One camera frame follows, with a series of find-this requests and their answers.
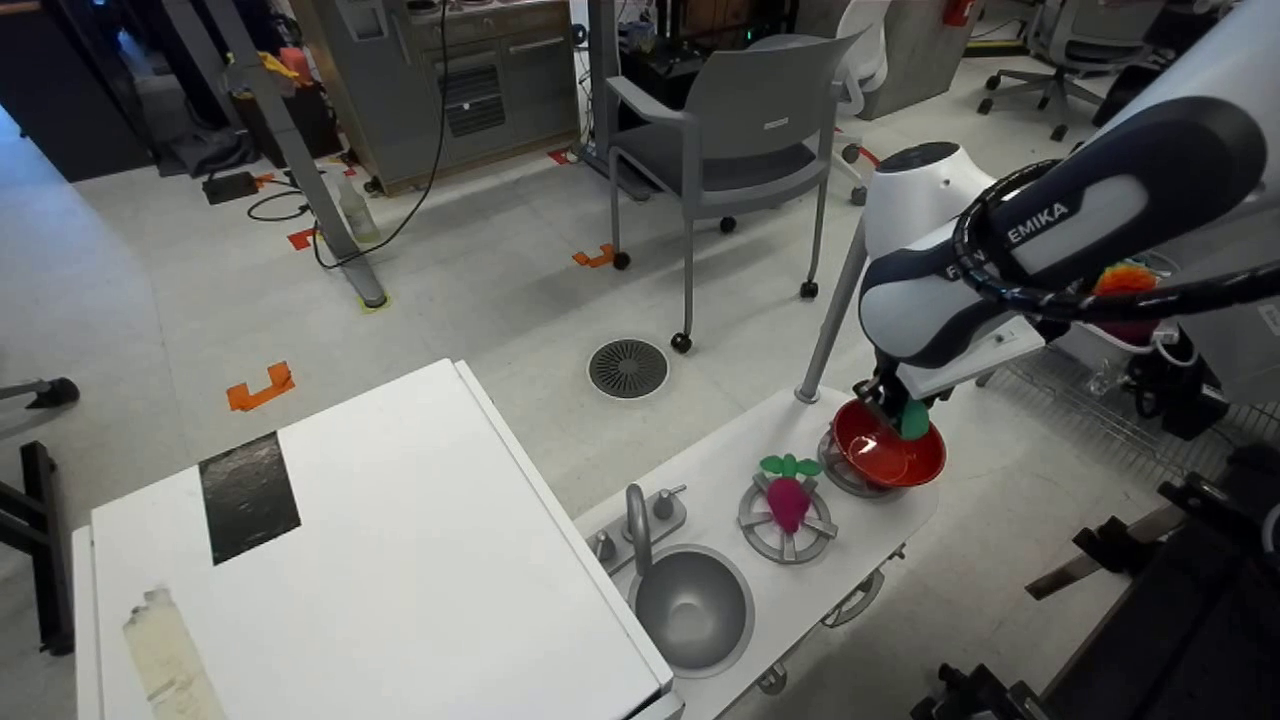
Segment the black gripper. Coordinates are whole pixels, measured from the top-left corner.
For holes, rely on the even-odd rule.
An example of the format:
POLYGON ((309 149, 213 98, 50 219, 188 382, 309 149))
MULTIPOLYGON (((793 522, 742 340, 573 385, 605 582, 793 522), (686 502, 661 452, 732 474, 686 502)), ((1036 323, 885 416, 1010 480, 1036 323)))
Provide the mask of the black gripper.
POLYGON ((898 382, 898 364, 879 358, 862 382, 850 385, 850 398, 866 405, 879 419, 898 424, 916 413, 912 393, 898 382))

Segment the white and navy robot arm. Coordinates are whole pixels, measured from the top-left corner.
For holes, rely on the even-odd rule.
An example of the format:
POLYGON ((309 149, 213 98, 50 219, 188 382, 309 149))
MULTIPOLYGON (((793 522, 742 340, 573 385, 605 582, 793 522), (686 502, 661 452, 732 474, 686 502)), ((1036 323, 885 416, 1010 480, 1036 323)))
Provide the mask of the white and navy robot arm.
POLYGON ((856 320, 885 413, 948 398, 1038 354, 1064 323, 1133 323, 1274 297, 1274 260, 1140 297, 1094 297, 1105 270, 1176 242, 1229 246, 1274 212, 1280 4, 1239 0, 1064 160, 986 181, 916 242, 873 254, 856 320))

